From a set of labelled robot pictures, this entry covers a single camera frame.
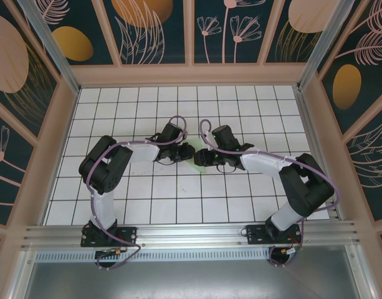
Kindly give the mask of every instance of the purple cable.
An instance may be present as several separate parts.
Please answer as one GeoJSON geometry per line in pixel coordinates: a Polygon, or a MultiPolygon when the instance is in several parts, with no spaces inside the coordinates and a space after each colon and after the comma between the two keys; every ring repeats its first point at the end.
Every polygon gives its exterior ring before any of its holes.
{"type": "MultiPolygon", "coordinates": [[[[199,130],[201,132],[201,137],[202,137],[202,140],[208,145],[210,146],[212,149],[214,149],[215,151],[218,151],[220,153],[223,153],[223,154],[262,154],[264,156],[269,156],[269,157],[272,157],[272,158],[275,158],[275,159],[278,159],[278,160],[281,160],[281,161],[287,161],[287,162],[291,162],[291,163],[294,163],[296,165],[299,165],[301,168],[305,168],[305,169],[308,169],[309,171],[315,173],[317,176],[320,176],[321,178],[323,178],[324,180],[326,180],[326,182],[329,183],[329,185],[331,185],[331,187],[333,188],[333,190],[335,190],[335,193],[336,193],[336,200],[333,202],[333,204],[330,204],[329,206],[326,206],[326,207],[321,207],[317,210],[315,210],[315,212],[319,212],[319,211],[324,211],[324,210],[329,210],[333,207],[335,207],[339,201],[340,201],[340,191],[339,189],[337,188],[336,184],[330,179],[328,178],[326,175],[324,175],[323,173],[321,173],[320,171],[316,170],[315,168],[309,166],[309,165],[306,165],[302,162],[299,162],[297,160],[294,160],[294,159],[289,159],[288,157],[283,157],[283,156],[279,156],[277,154],[273,154],[273,153],[269,153],[268,151],[225,151],[223,149],[219,149],[217,147],[215,147],[214,145],[212,145],[208,140],[207,138],[205,137],[205,135],[203,134],[203,129],[202,129],[202,126],[203,126],[203,123],[207,123],[209,125],[209,129],[208,129],[208,132],[211,131],[211,122],[209,120],[201,120],[200,124],[199,124],[199,130]]],[[[303,238],[304,238],[304,219],[301,219],[301,222],[302,222],[302,228],[301,228],[301,232],[300,232],[300,235],[301,235],[301,242],[300,242],[300,245],[303,244],[303,238]]],[[[270,248],[270,251],[269,251],[269,262],[272,264],[272,265],[281,265],[280,263],[276,262],[275,260],[273,260],[271,258],[271,255],[272,255],[272,252],[274,251],[275,249],[275,246],[271,247],[270,248]]],[[[287,263],[285,263],[286,265],[290,265],[294,259],[296,258],[296,256],[294,256],[290,261],[288,261],[287,263]]]]}
{"type": "Polygon", "coordinates": [[[127,246],[132,246],[132,247],[138,247],[138,249],[133,252],[132,254],[130,254],[129,257],[127,257],[125,260],[121,261],[120,263],[115,263],[113,266],[111,267],[107,267],[107,268],[103,268],[100,264],[99,264],[99,261],[101,258],[103,258],[104,256],[106,255],[101,255],[98,259],[97,259],[97,265],[99,267],[99,270],[106,270],[106,271],[109,271],[109,270],[113,270],[113,269],[116,269],[120,266],[122,266],[124,263],[126,263],[130,258],[132,258],[134,255],[136,255],[140,250],[141,250],[141,246],[139,246],[138,244],[134,244],[134,243],[131,243],[131,242],[127,242],[127,241],[124,241],[122,239],[119,239],[117,237],[115,237],[114,235],[112,235],[111,233],[109,233],[106,229],[103,228],[103,225],[102,223],[99,221],[98,217],[97,217],[97,214],[95,213],[95,206],[94,206],[94,201],[93,201],[93,198],[94,198],[94,190],[91,188],[90,186],[90,180],[91,180],[91,177],[92,177],[92,174],[93,172],[95,171],[95,168],[97,168],[97,166],[99,165],[99,163],[102,161],[102,159],[104,157],[106,157],[106,155],[111,152],[112,149],[116,148],[117,146],[121,146],[121,145],[140,145],[140,144],[148,144],[148,145],[171,145],[173,143],[176,143],[178,140],[180,140],[185,134],[186,134],[186,120],[185,118],[183,118],[182,116],[180,115],[175,115],[173,117],[170,118],[169,122],[171,122],[174,118],[180,118],[184,121],[184,128],[183,128],[183,131],[182,133],[173,141],[169,141],[169,142],[152,142],[152,141],[148,141],[148,140],[145,140],[145,141],[124,141],[124,142],[118,142],[114,145],[112,145],[111,147],[109,147],[106,151],[103,152],[103,154],[96,160],[95,164],[91,167],[91,170],[87,176],[87,180],[85,181],[85,184],[87,185],[87,189],[91,192],[91,212],[92,212],[92,216],[93,218],[95,219],[95,222],[98,224],[99,228],[106,234],[108,235],[110,238],[112,238],[113,240],[116,240],[118,242],[120,242],[121,244],[124,244],[124,245],[127,245],[127,246]]]}

